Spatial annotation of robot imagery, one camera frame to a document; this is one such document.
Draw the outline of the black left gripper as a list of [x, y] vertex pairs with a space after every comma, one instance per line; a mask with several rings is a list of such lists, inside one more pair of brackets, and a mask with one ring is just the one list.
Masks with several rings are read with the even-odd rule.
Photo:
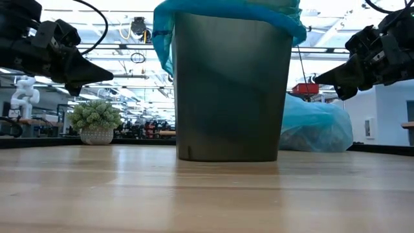
[[29, 75], [48, 76], [64, 83], [71, 96], [79, 96], [83, 85], [109, 81], [113, 73], [86, 60], [77, 47], [61, 46], [42, 49], [31, 44], [35, 36], [28, 28], [11, 23], [0, 27], [0, 67], [23, 71]]

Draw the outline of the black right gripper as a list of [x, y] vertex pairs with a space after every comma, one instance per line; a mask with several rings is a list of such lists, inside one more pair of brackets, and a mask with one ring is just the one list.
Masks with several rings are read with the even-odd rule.
[[349, 59], [314, 79], [334, 86], [340, 100], [373, 85], [414, 80], [414, 8], [392, 12], [377, 27], [366, 26], [345, 48]]

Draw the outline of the light blue trash bag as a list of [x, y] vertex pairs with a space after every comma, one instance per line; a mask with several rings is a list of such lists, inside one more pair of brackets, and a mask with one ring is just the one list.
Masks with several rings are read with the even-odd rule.
[[287, 94], [280, 150], [341, 153], [353, 145], [349, 114], [334, 104], [306, 102]]

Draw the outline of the dark grey trash bin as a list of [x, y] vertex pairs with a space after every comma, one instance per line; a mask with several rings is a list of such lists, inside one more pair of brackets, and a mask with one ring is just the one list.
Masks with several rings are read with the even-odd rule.
[[175, 16], [179, 159], [277, 159], [291, 45], [286, 30], [266, 22], [188, 13]]

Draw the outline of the teal trash bag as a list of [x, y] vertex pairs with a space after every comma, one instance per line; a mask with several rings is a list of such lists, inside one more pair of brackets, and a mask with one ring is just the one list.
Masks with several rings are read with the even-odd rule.
[[164, 71], [173, 75], [171, 42], [175, 14], [263, 21], [286, 30], [295, 47], [307, 39], [300, 0], [164, 0], [153, 11], [153, 48]]

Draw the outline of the green artificial potted plant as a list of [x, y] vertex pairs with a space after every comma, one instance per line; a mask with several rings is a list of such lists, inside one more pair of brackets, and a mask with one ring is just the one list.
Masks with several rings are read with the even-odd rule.
[[120, 110], [104, 100], [91, 100], [74, 106], [69, 113], [72, 128], [87, 145], [108, 145], [114, 138], [114, 129], [122, 124]]

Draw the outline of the red box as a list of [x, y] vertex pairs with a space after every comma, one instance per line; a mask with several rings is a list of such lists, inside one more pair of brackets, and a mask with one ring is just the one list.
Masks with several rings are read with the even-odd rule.
[[298, 83], [292, 88], [295, 94], [318, 94], [319, 85], [316, 83]]

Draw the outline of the white robot figure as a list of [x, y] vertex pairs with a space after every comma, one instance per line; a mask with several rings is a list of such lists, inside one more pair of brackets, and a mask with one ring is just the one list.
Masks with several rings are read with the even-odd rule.
[[32, 108], [34, 104], [38, 104], [40, 93], [34, 88], [36, 79], [33, 77], [25, 77], [20, 79], [16, 85], [16, 91], [10, 100], [9, 118], [32, 118]]

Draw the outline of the long ceiling light bar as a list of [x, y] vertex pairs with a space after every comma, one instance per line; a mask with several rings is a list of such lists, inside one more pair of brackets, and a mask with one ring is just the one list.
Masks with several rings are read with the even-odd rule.
[[[152, 44], [115, 44], [115, 43], [104, 43], [96, 47], [96, 49], [103, 50], [154, 50]], [[303, 52], [310, 54], [349, 54], [349, 51], [343, 48], [334, 47], [292, 47], [292, 52]]]

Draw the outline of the black aluminium cross rail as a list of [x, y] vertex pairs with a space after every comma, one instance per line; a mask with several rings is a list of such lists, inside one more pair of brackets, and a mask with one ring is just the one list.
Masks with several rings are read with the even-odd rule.
[[[0, 149], [36, 148], [50, 146], [78, 146], [83, 142], [80, 138], [22, 138], [0, 139]], [[111, 144], [175, 146], [176, 140], [164, 139], [113, 139]]]

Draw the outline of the black aluminium support frame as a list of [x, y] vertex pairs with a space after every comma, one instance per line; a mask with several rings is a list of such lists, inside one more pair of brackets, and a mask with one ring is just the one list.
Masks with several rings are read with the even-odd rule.
[[367, 153], [381, 153], [388, 155], [401, 155], [414, 157], [414, 146], [387, 146], [374, 144], [353, 144], [347, 151], [359, 151]]

